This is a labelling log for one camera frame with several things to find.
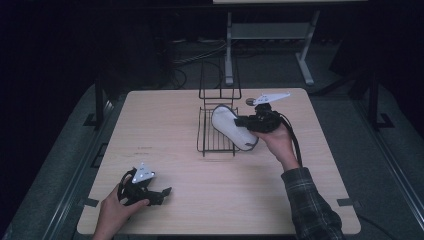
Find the wooden table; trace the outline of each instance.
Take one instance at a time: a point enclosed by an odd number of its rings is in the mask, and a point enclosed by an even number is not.
[[[310,100],[303,89],[243,89],[234,102],[239,115],[252,115],[247,98],[261,93],[291,93],[272,103],[291,121],[319,192],[343,221],[343,232],[355,234],[360,224]],[[137,91],[128,94],[89,198],[104,199],[125,172],[141,162],[156,172],[149,189],[172,187],[161,206],[143,209],[121,229],[125,234],[294,234],[283,169],[265,144],[248,152],[197,150],[198,90]],[[85,206],[78,232],[92,234],[100,204]]]

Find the white shoe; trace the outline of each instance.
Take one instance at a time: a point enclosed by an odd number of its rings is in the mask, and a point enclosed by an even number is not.
[[[237,115],[226,105],[218,105],[212,112],[212,126],[228,137],[240,150],[252,150],[259,138],[245,127],[237,127]]]

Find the plaid shirt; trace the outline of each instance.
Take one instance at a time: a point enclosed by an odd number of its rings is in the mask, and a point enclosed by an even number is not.
[[[292,210],[298,239],[345,239],[342,221],[321,197],[307,168],[281,175]]]

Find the human hand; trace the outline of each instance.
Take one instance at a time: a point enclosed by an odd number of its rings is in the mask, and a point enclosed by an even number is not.
[[[118,200],[118,185],[102,201],[93,240],[112,239],[128,218],[149,204],[148,199],[124,206]]]
[[[300,167],[293,151],[292,138],[284,124],[280,124],[277,129],[270,133],[253,131],[251,133],[266,143],[269,151],[283,165],[284,171]]]

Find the black wire rack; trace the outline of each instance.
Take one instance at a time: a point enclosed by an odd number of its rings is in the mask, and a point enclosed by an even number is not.
[[[205,156],[206,152],[232,152],[235,155],[238,149],[235,144],[224,134],[216,130],[212,125],[213,110],[224,104],[230,107],[236,114],[234,100],[241,99],[241,86],[238,74],[233,79],[233,84],[228,86],[224,80],[224,74],[219,72],[219,83],[216,86],[207,86],[205,80],[205,64],[202,62],[199,85],[199,98],[203,104],[199,109],[199,127],[197,133],[197,150]]]

